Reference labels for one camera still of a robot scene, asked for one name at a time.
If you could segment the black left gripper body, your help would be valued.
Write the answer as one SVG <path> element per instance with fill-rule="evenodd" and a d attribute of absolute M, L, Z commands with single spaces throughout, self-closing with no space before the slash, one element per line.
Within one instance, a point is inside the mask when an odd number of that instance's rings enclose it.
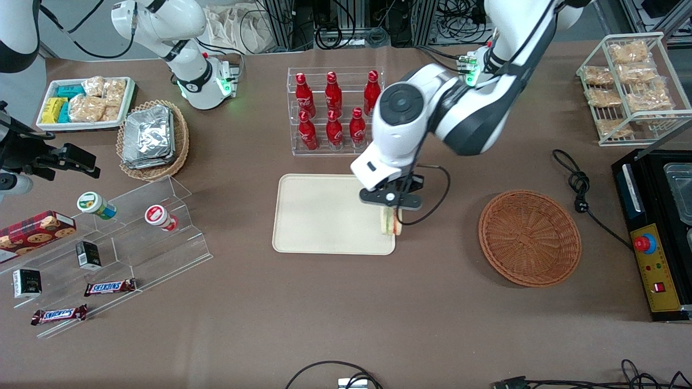
<path fill-rule="evenodd" d="M 372 191 L 361 189 L 359 199 L 364 204 L 415 211 L 422 208 L 422 197 L 415 192 L 423 187 L 423 175 L 407 174 L 388 182 L 381 182 Z"/>

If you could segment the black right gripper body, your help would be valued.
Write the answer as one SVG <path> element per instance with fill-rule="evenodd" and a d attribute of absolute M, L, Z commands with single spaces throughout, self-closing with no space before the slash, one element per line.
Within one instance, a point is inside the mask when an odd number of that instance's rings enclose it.
<path fill-rule="evenodd" d="M 10 116 L 8 104 L 1 102 L 1 160 L 2 169 L 16 174 L 37 175 L 45 180 L 55 179 L 55 169 L 66 171 L 61 150 L 48 145 L 54 140 L 50 131 L 34 131 Z"/>

